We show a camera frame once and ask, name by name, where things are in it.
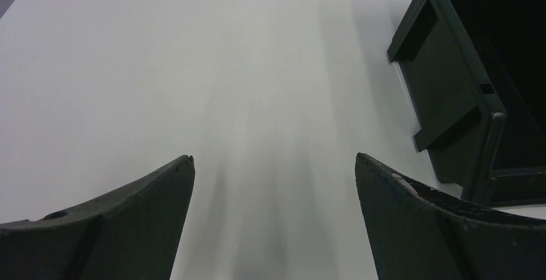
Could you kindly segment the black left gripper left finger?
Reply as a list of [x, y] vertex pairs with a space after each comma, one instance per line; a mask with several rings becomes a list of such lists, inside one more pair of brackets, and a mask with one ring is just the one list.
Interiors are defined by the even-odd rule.
[[2, 279], [169, 279], [191, 201], [183, 155], [37, 221], [1, 225]]

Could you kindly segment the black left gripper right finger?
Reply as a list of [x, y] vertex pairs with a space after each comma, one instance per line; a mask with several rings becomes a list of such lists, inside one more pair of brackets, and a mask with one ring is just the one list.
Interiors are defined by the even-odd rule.
[[544, 279], [545, 221], [461, 200], [365, 153], [355, 183], [379, 279]]

